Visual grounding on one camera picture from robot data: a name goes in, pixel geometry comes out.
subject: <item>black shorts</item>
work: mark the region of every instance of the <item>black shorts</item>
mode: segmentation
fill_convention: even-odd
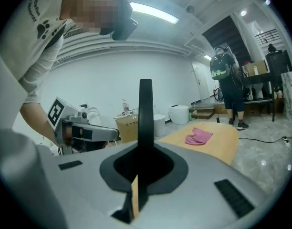
[[[242,112],[245,110],[243,103],[242,91],[237,89],[221,89],[224,99],[224,105],[226,109],[233,109],[233,103],[235,104],[235,110]]]

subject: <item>cardboard box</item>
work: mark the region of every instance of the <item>cardboard box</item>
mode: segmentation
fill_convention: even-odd
[[[254,66],[256,66],[259,74],[265,74],[268,71],[267,66],[266,66],[266,62],[264,60],[257,61],[257,62],[249,63],[249,64],[245,65],[245,71],[248,72],[248,76],[255,75]]]
[[[122,143],[137,140],[138,114],[115,119]]]

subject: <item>pink cloth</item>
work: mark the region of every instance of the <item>pink cloth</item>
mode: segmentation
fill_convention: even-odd
[[[204,145],[211,138],[213,133],[202,131],[198,128],[193,129],[193,135],[187,135],[185,143],[189,145]]]

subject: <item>black backpack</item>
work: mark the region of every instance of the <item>black backpack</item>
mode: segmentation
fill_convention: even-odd
[[[225,53],[217,54],[211,59],[209,68],[213,80],[224,79],[230,74],[229,65],[225,58],[225,55]]]

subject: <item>staircase railing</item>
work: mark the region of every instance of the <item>staircase railing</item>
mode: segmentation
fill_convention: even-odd
[[[265,31],[255,36],[260,45],[271,43],[275,40],[281,39],[276,29]]]

